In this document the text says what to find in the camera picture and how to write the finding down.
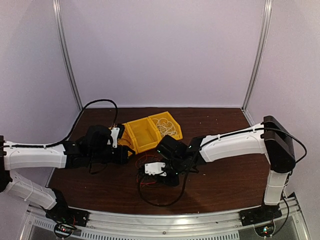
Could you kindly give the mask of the yellow three-compartment bin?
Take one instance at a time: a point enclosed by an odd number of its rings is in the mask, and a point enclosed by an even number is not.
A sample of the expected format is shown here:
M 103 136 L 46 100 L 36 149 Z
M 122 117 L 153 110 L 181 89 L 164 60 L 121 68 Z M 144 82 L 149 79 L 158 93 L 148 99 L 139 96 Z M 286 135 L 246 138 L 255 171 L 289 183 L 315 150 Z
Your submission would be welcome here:
M 166 135 L 176 140 L 183 139 L 181 126 L 168 111 L 129 121 L 123 125 L 125 130 L 118 143 L 130 147 L 136 154 L 154 149 Z

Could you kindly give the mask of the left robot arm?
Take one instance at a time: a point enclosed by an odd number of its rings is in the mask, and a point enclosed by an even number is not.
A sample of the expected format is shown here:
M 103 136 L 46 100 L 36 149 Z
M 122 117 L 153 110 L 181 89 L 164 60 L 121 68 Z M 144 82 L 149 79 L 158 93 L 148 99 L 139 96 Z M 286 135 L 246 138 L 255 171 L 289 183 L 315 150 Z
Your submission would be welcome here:
M 86 134 L 75 141 L 68 139 L 51 144 L 19 144 L 0 140 L 0 190 L 33 202 L 52 212 L 61 222 L 72 218 L 63 194 L 45 188 L 19 175 L 24 168 L 77 169 L 93 164 L 127 164 L 136 152 L 118 141 L 125 127 L 90 126 Z

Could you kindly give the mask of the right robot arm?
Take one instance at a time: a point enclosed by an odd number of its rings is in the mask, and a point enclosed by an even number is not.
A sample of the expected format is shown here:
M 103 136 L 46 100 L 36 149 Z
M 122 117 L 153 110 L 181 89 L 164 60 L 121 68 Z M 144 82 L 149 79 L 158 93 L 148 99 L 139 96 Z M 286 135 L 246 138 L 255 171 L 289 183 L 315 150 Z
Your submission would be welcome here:
M 189 144 L 166 135 L 156 146 L 165 159 L 165 168 L 176 175 L 188 172 L 198 165 L 218 160 L 251 155 L 265 155 L 269 174 L 263 196 L 263 205 L 256 210 L 259 220 L 268 220 L 280 203 L 289 174 L 296 166 L 293 137 L 271 115 L 251 127 L 224 134 L 194 137 Z

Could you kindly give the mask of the front aluminium rail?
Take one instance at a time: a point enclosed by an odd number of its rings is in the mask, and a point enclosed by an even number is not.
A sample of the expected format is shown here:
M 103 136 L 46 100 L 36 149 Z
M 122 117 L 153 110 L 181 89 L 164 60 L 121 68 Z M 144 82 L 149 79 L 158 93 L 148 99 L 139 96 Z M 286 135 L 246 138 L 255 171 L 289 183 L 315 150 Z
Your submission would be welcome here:
M 243 225 L 239 210 L 211 213 L 146 215 L 89 211 L 85 227 L 66 240 L 311 240 L 296 197 L 286 200 L 289 215 L 279 232 L 261 237 L 256 231 L 272 221 Z M 55 222 L 39 207 L 30 205 L 18 240 L 60 240 Z

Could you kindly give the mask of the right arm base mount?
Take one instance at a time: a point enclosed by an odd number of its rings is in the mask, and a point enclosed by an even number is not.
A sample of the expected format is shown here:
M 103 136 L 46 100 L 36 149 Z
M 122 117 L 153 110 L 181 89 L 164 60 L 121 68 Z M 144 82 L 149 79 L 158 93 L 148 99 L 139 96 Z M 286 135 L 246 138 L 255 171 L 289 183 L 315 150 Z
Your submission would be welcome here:
M 279 206 L 259 206 L 239 212 L 242 226 L 253 225 L 255 233 L 262 238 L 272 236 L 276 231 L 274 220 L 281 216 L 282 212 Z

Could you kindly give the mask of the left aluminium frame post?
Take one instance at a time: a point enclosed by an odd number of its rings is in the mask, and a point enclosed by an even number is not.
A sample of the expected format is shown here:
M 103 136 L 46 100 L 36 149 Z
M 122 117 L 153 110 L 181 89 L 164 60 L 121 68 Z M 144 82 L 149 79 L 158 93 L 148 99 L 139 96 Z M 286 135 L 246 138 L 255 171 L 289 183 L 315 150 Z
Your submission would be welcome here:
M 71 59 L 68 51 L 66 34 L 65 34 L 63 18 L 62 18 L 62 11 L 61 11 L 61 1 L 53 0 L 52 6 L 53 6 L 53 14 L 56 22 L 56 27 L 57 27 L 59 44 L 62 52 L 62 60 L 64 62 L 67 79 L 70 84 L 71 92 L 74 97 L 76 107 L 78 111 L 81 111 L 83 109 L 83 104 L 82 104 L 80 93 L 76 84 L 72 63 L 71 63 Z

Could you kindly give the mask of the aluminium frame post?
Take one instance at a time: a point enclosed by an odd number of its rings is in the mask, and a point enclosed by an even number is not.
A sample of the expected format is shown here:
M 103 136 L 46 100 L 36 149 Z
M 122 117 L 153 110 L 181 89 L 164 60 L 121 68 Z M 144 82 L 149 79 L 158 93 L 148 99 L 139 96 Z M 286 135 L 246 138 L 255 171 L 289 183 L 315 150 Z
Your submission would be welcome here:
M 249 85 L 248 85 L 246 95 L 241 108 L 243 112 L 245 112 L 248 109 L 249 102 L 252 97 L 256 81 L 258 79 L 258 74 L 259 74 L 261 63 L 262 63 L 263 53 L 265 50 L 265 45 L 267 42 L 270 24 L 271 24 L 272 6 L 273 6 L 272 0 L 264 1 L 264 9 L 263 9 L 261 29 L 259 34 L 256 55 L 255 55 L 255 59 L 254 59 L 254 63 L 253 63 L 253 67 L 252 67 L 252 71 L 249 79 Z
M 65 34 L 63 18 L 62 18 L 62 11 L 61 11 L 61 1 L 53 0 L 52 6 L 53 6 L 53 14 L 56 22 L 56 27 L 57 27 L 59 44 L 62 52 L 62 60 L 64 62 L 67 79 L 70 84 L 71 92 L 74 97 L 76 107 L 78 111 L 81 111 L 83 109 L 83 104 L 82 104 L 80 93 L 76 84 L 72 63 L 71 63 L 71 59 L 68 51 L 66 34 Z

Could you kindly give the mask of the right aluminium frame post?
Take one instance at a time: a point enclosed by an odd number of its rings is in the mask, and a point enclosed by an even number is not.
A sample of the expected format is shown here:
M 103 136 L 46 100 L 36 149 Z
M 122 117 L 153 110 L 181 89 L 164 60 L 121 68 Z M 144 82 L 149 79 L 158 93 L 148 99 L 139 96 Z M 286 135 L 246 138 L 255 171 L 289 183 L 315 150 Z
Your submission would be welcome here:
M 264 9 L 263 9 L 261 29 L 259 34 L 256 55 L 255 55 L 255 59 L 254 59 L 254 63 L 253 63 L 253 67 L 252 67 L 252 71 L 249 79 L 249 85 L 248 85 L 246 95 L 241 108 L 243 112 L 245 112 L 248 109 L 249 102 L 252 97 L 256 81 L 258 79 L 258 74 L 259 74 L 261 63 L 262 63 L 263 53 L 265 50 L 265 45 L 267 42 L 270 24 L 271 24 L 272 6 L 273 6 L 272 0 L 264 1 Z

